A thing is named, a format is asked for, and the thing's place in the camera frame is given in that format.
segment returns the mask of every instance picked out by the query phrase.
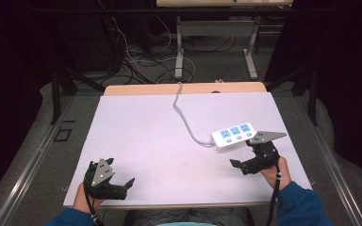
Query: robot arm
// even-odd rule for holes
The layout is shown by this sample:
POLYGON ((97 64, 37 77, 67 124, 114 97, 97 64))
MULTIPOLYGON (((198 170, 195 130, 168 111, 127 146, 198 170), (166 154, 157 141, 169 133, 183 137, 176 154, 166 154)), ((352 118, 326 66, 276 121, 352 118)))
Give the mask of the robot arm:
POLYGON ((244 175, 256 174, 261 170, 275 165, 280 155, 272 143, 272 140, 286 136, 286 133, 257 132, 252 139, 246 140, 246 144, 253 148, 255 158, 245 162, 230 159, 231 165, 242 170, 244 175))
POLYGON ((127 196, 127 190, 135 181, 131 179, 124 186, 114 186, 109 183, 114 175, 114 170, 110 166, 113 158, 104 160, 101 158, 99 163, 90 162, 90 166, 84 177, 84 187, 93 199, 99 200, 124 200, 127 196))

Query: white table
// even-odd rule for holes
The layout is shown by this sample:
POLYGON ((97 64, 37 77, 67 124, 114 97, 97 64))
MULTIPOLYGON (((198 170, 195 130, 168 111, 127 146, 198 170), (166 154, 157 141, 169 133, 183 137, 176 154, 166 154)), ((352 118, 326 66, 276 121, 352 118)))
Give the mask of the white table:
MULTIPOLYGON (((213 7, 265 7, 287 6, 293 0, 157 0, 158 7, 164 8, 213 8, 213 7)), ((251 79, 257 79, 252 52, 255 46, 260 17, 253 21, 182 21, 177 17, 177 59, 175 62, 176 79, 182 77, 184 49, 183 36, 240 36, 249 37, 248 48, 243 49, 248 73, 251 79)))
MULTIPOLYGON (((264 92, 261 83, 184 86, 177 105, 201 140, 242 122, 250 122, 256 130, 288 132, 272 95, 264 92), (213 90, 221 93, 210 93, 213 90)), ((110 157, 114 158, 111 167, 116 171, 111 184, 123 185, 134 177, 136 180, 125 201, 104 201, 102 208, 246 206, 270 201, 272 189, 261 174, 243 175, 230 164, 229 159, 253 158, 251 148, 243 144, 214 151, 192 140, 173 109, 177 90, 176 84, 107 89, 97 107, 65 206, 73 204, 90 161, 110 157)), ((273 143, 288 159, 293 180, 311 188, 290 138, 273 143)))

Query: hand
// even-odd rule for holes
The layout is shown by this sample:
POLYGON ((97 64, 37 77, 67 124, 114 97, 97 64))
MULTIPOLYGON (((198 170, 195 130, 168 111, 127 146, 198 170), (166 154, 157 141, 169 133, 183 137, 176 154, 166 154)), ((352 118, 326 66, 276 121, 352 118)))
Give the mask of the hand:
MULTIPOLYGON (((280 168, 281 178, 282 178, 282 180, 280 181, 279 190, 282 190, 282 189, 284 189, 284 187, 289 185, 289 183, 291 182, 287 159, 280 156, 280 158, 278 160, 278 167, 280 168)), ((277 174, 277 168, 275 166, 272 166, 268 169, 264 169, 264 170, 260 171, 260 173, 264 176, 264 178, 266 178, 267 183, 269 183, 269 185, 272 188, 274 188, 276 174, 277 174)))
MULTIPOLYGON (((90 198, 90 203, 93 204, 93 208, 96 209, 99 207, 99 205, 102 204, 104 200, 94 200, 93 198, 90 198)), ((90 207, 87 204, 87 200, 85 199, 85 193, 84 193, 84 184, 81 183, 78 186, 77 193, 75 194, 73 209, 79 210, 81 212, 90 214, 91 210, 90 207)))

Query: wooden table edge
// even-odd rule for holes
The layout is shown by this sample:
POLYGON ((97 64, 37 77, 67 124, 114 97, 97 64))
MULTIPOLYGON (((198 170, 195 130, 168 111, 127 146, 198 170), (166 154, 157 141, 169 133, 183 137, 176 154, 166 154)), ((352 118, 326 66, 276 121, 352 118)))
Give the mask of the wooden table edge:
MULTIPOLYGON (((150 85, 115 85, 108 86, 104 96, 129 95, 165 95, 175 94, 178 84, 150 84, 150 85)), ((235 82, 235 83, 190 83, 183 84, 181 93, 211 93, 211 92, 267 92, 261 82, 235 82)))

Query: power strip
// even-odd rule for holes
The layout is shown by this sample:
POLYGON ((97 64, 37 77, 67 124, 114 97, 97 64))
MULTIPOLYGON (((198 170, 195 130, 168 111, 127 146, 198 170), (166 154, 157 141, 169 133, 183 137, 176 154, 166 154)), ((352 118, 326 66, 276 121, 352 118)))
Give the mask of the power strip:
POLYGON ((221 150, 241 144, 247 139, 251 139, 256 134, 254 127, 246 122, 231 126, 211 134, 215 143, 215 150, 221 150))

